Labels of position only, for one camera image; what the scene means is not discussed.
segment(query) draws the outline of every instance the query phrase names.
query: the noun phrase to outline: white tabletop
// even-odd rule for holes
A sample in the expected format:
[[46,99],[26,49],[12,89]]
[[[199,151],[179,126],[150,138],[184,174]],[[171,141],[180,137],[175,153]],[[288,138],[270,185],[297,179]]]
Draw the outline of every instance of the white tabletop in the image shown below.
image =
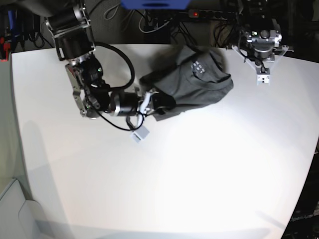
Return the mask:
[[[168,46],[121,45],[137,77]],[[55,50],[13,55],[13,81],[34,199],[56,238],[279,239],[319,136],[319,65],[283,58],[270,86],[221,50],[234,89],[219,103],[156,122],[136,144],[80,117]],[[124,61],[97,48],[107,82]],[[124,118],[111,118],[125,126]]]

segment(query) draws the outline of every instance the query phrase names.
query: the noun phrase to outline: dark gray cloth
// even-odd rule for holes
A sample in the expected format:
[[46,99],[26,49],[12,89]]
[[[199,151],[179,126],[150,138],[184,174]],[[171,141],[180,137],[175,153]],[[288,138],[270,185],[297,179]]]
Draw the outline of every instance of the dark gray cloth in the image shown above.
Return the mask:
[[176,101],[175,109],[154,115],[157,121],[217,103],[234,87],[231,76],[223,72],[220,55],[213,50],[196,53],[189,48],[182,49],[175,66],[151,73],[144,81],[152,82],[153,87]]

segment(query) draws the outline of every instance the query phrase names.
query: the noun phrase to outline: white table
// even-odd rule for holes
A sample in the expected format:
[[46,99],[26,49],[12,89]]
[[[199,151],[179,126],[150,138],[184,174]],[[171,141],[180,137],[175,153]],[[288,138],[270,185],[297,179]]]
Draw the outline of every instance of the white table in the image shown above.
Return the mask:
[[[169,48],[118,47],[137,77]],[[283,58],[271,85],[257,86],[240,56],[221,52],[234,89],[215,105],[147,118],[151,133],[140,144],[102,119],[80,117],[55,50],[13,55],[28,178],[56,238],[281,237],[319,135],[319,65]],[[105,79],[120,85],[129,70],[112,54],[96,52]]]

